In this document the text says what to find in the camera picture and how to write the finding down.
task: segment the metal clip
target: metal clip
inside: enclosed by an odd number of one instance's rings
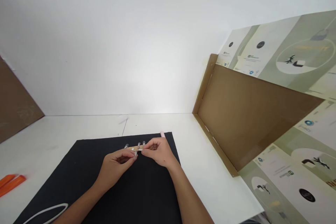
[[[138,143],[138,146],[133,146],[133,147],[129,147],[128,144],[125,145],[124,149],[129,149],[131,151],[134,151],[135,154],[134,156],[137,156],[138,155],[138,151],[142,151],[143,150],[143,147],[145,146],[146,142],[143,141],[142,142],[142,145],[140,145],[140,143]]]

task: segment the white backdrop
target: white backdrop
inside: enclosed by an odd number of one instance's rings
[[[46,115],[190,113],[231,29],[335,0],[0,0],[0,55]]]

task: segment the orange tool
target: orange tool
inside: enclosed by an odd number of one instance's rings
[[[0,180],[0,188],[3,187],[5,184],[7,184],[9,181],[11,181],[15,177],[16,177],[15,174],[9,174],[5,176],[2,180]]]
[[[12,176],[12,174],[11,175],[7,175],[2,180],[0,180],[1,184],[2,184],[2,181],[8,180],[8,178],[9,178],[8,176]],[[21,184],[22,182],[24,182],[26,180],[26,177],[23,176],[23,175],[19,175],[16,179],[14,179],[12,181],[11,180],[5,182],[4,185],[0,187],[0,197],[4,196],[6,193],[8,193],[9,191],[13,190],[19,184]]]

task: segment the person's left hand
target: person's left hand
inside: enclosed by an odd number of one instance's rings
[[[106,192],[120,179],[122,174],[131,167],[138,156],[128,149],[117,150],[107,154],[103,160],[99,175],[93,187]]]

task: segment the white tabletop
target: white tabletop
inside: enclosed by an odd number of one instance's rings
[[[232,178],[192,114],[44,117],[0,144],[0,178],[27,180],[0,198],[0,223],[13,223],[76,140],[171,131],[183,170],[215,223],[240,223],[263,208]]]

